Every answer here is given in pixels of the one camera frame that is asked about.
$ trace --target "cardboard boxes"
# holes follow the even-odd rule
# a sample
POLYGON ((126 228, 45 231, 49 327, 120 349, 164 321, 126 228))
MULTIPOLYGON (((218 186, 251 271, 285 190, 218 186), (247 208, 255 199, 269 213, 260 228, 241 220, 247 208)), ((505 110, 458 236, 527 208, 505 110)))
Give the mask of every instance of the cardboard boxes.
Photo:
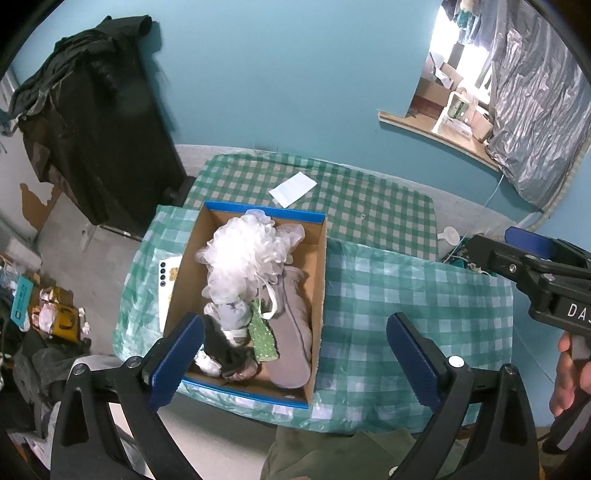
POLYGON ((443 63, 439 71, 452 81, 451 86, 445 88, 436 82, 420 78, 411 102, 411 108, 434 119, 439 118, 443 108, 447 106, 450 94, 457 89, 463 80, 463 77, 447 63, 443 63))
POLYGON ((197 221, 195 221, 178 269, 164 334, 169 334, 185 313, 202 314, 204 306, 209 301, 202 296, 202 290, 207 284, 207 267, 195 260, 195 253, 206 246, 220 226, 224 225, 232 217, 242 216, 250 209, 263 210, 275 220, 276 225, 300 223, 306 232, 306 237, 292 253, 294 258, 292 265, 301 268, 306 274, 300 295, 303 297, 308 309, 313 337, 310 380, 302 388, 294 390, 280 388, 271 383, 265 370, 265 364, 262 363, 259 373, 244 382, 229 382, 223 378, 208 377, 202 374, 197 366, 192 365, 185 376, 184 382, 266 403, 307 408, 314 393, 323 321, 324 271, 326 264, 326 215, 324 213, 243 205, 240 203, 205 202, 199 212, 197 221))

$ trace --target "black coat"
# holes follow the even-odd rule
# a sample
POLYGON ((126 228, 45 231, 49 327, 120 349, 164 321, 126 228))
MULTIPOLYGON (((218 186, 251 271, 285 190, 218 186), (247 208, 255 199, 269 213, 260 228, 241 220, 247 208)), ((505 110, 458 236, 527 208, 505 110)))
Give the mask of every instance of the black coat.
POLYGON ((107 17, 63 38, 9 110, 39 180, 58 185, 94 225, 136 235, 186 179, 139 55, 151 25, 147 15, 107 17))

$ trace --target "green checkered tablecloth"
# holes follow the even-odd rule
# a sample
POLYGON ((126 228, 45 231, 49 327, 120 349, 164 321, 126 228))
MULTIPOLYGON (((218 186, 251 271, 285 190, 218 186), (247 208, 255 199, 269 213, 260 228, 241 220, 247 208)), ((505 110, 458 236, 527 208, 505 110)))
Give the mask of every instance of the green checkered tablecloth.
POLYGON ((269 190, 298 172, 318 185, 290 206, 327 214, 329 237, 437 258, 437 225, 427 195, 349 167, 312 158, 263 153, 218 155, 200 172, 185 207, 205 200, 273 205, 269 190))
MULTIPOLYGON (((159 208, 125 281, 113 336, 120 358, 145 355, 160 338, 157 265, 183 253, 197 214, 159 208)), ((336 239, 328 241, 326 262, 324 327, 310 409, 188 384, 179 392, 252 419, 319 432, 422 429, 430 412, 417 402, 386 342, 387 318, 398 311, 446 355, 461 355, 478 368, 496 369, 510 361, 508 280, 336 239)), ((474 418, 472 411, 467 421, 474 418)))

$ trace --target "human hand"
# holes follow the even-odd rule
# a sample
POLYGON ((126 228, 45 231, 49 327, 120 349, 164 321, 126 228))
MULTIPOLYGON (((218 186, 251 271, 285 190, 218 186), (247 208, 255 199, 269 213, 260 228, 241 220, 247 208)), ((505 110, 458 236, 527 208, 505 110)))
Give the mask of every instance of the human hand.
POLYGON ((552 393, 550 400, 550 411, 555 417, 573 405, 574 391, 577 386, 591 395, 591 362, 588 362, 582 371, 577 371, 573 359, 570 357, 569 349, 570 334, 564 332, 558 341, 560 358, 556 366, 554 393, 552 393))

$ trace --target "shiny foil curtain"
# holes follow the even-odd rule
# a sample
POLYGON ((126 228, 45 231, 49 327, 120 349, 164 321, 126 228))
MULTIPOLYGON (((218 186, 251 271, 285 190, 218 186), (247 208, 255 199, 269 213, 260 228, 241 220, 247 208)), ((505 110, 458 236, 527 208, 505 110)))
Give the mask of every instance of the shiny foil curtain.
POLYGON ((489 110, 488 154, 519 195, 543 210, 591 131, 591 86, 552 26, 524 0, 499 0, 489 110))

